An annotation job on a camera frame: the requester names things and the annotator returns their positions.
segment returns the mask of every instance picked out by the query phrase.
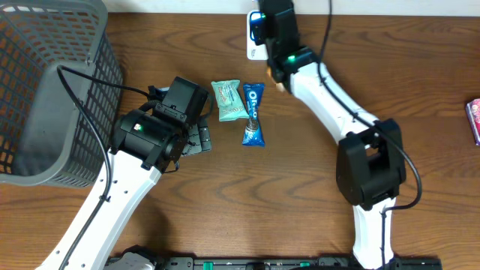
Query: white wall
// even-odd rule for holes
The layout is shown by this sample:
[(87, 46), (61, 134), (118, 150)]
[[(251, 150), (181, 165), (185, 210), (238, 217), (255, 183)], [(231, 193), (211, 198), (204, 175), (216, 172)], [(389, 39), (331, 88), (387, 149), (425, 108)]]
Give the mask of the white wall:
[[(110, 12), (246, 14), (252, 0), (103, 0)], [(335, 14), (480, 16), (480, 0), (333, 0)], [(298, 14), (325, 14), (327, 0), (295, 0)]]

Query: wooden table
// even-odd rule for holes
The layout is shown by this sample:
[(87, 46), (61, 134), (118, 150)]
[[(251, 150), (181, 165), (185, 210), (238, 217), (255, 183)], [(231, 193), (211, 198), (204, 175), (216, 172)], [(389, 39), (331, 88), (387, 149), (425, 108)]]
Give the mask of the wooden table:
[[(324, 16), (300, 16), (319, 49)], [(245, 16), (110, 14), (124, 83), (169, 86), (175, 76), (267, 84), (265, 148), (242, 146), (245, 121), (209, 122), (213, 151), (181, 159), (133, 214), (114, 251), (143, 245), (198, 257), (317, 257), (348, 253), (353, 212), (335, 184), (336, 145), (300, 101), (280, 93), (245, 55)], [(366, 110), (395, 118), (424, 184), (421, 203), (394, 213), (402, 256), (438, 256), (444, 269), (480, 263), (480, 149), (464, 107), (480, 97), (480, 19), (336, 16), (325, 61)], [(125, 93), (121, 113), (143, 97)], [(89, 189), (0, 188), (0, 268), (33, 269), (63, 236)], [(415, 195), (409, 172), (399, 203)]]

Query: blue wrapper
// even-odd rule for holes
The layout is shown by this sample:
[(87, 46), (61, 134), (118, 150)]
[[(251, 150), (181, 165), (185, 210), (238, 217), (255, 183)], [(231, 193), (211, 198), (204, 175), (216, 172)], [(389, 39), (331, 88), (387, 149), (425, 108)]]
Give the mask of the blue wrapper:
[(262, 94), (264, 88), (265, 85), (263, 83), (245, 83), (243, 85), (245, 100), (247, 101), (248, 115), (250, 116), (243, 136), (244, 146), (265, 147), (265, 141), (263, 140), (262, 135), (262, 128), (260, 128), (260, 123), (257, 117), (258, 107), (260, 106), (260, 101), (262, 101)]

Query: plastic basket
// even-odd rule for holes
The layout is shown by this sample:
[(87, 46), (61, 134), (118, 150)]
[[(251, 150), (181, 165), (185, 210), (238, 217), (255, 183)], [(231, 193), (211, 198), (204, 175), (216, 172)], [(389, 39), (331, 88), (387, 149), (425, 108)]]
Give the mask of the plastic basket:
[[(100, 0), (0, 0), (0, 182), (86, 187), (98, 177), (100, 147), (56, 67), (122, 83), (106, 24)], [(121, 91), (64, 75), (107, 144)]]

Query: teal snack bag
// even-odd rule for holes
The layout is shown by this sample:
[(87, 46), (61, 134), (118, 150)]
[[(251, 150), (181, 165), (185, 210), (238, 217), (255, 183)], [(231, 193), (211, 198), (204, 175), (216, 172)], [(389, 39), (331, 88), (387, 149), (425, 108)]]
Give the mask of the teal snack bag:
[(215, 98), (217, 99), (218, 109), (220, 110), (220, 122), (249, 118), (239, 95), (239, 86), (240, 81), (237, 79), (211, 82), (211, 87), (213, 87)]

